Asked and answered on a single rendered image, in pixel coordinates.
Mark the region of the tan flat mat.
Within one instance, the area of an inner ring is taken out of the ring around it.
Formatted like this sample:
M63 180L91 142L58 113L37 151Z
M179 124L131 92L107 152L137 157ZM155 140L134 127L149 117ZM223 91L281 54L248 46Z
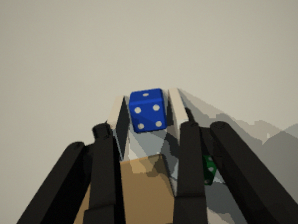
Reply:
M126 224L173 223L174 194L162 153L120 162ZM83 223L90 185L74 224Z

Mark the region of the blue die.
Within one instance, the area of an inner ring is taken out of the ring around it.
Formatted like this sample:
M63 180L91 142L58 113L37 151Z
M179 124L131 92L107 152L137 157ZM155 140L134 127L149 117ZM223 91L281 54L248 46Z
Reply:
M162 89L132 92L128 105L135 133L167 128Z

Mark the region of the green die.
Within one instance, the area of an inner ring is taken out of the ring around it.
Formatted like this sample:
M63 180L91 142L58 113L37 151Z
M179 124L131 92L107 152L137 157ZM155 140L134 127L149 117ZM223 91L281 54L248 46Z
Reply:
M202 156L203 171L204 171L204 185L212 185L217 168L211 159L211 156Z

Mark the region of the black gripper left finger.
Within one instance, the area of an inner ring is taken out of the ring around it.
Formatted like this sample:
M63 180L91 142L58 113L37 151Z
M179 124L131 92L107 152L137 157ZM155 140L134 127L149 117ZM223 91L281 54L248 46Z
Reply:
M94 143L67 146L16 224L73 224L89 185L83 224L126 224L120 161L128 126L124 95L116 96L108 121L92 128Z

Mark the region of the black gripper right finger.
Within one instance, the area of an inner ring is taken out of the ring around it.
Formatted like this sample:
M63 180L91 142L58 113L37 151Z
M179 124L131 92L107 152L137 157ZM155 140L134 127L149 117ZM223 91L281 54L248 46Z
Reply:
M208 224L202 155L211 156L248 224L298 224L298 204L235 130L223 121L200 127L177 87L168 90L179 145L173 224Z

